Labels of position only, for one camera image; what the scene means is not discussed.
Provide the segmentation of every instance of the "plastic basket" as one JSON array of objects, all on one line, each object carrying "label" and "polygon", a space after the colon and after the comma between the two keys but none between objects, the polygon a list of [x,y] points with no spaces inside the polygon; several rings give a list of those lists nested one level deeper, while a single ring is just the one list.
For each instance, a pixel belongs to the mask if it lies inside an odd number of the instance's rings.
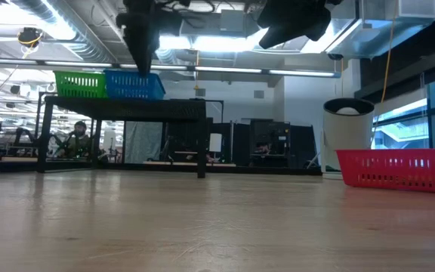
[{"label": "plastic basket", "polygon": [[54,71],[54,75],[57,81],[59,96],[106,97],[104,74]]},{"label": "plastic basket", "polygon": [[161,100],[164,87],[159,76],[150,73],[143,78],[137,72],[105,71],[106,93],[109,98]]},{"label": "plastic basket", "polygon": [[435,193],[435,149],[337,150],[337,154],[346,185]]}]

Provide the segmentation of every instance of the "green basket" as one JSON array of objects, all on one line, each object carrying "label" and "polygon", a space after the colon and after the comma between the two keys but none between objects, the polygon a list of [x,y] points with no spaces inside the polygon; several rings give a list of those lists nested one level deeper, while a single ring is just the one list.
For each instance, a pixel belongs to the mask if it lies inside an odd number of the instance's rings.
[{"label": "green basket", "polygon": [[105,75],[54,71],[58,96],[106,98]]}]

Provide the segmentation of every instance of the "gray curtain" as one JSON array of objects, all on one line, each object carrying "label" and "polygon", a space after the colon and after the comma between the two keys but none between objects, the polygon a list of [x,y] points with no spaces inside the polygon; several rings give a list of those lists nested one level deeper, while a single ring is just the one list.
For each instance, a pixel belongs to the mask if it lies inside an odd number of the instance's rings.
[{"label": "gray curtain", "polygon": [[125,131],[125,163],[159,160],[162,123],[127,122]]}]

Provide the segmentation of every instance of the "blue basket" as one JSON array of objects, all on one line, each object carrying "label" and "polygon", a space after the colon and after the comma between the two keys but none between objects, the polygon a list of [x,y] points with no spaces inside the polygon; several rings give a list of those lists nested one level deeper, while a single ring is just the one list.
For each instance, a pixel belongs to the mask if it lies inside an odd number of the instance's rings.
[{"label": "blue basket", "polygon": [[109,98],[162,100],[165,90],[159,76],[150,73],[146,78],[137,72],[106,70],[106,94]]}]

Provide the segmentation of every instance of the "wooden floor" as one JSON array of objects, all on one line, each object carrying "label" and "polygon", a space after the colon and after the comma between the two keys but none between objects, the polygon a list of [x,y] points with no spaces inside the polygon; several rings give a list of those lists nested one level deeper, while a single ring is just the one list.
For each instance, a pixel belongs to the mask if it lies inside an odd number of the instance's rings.
[{"label": "wooden floor", "polygon": [[0,271],[435,271],[435,194],[287,176],[0,175]]}]

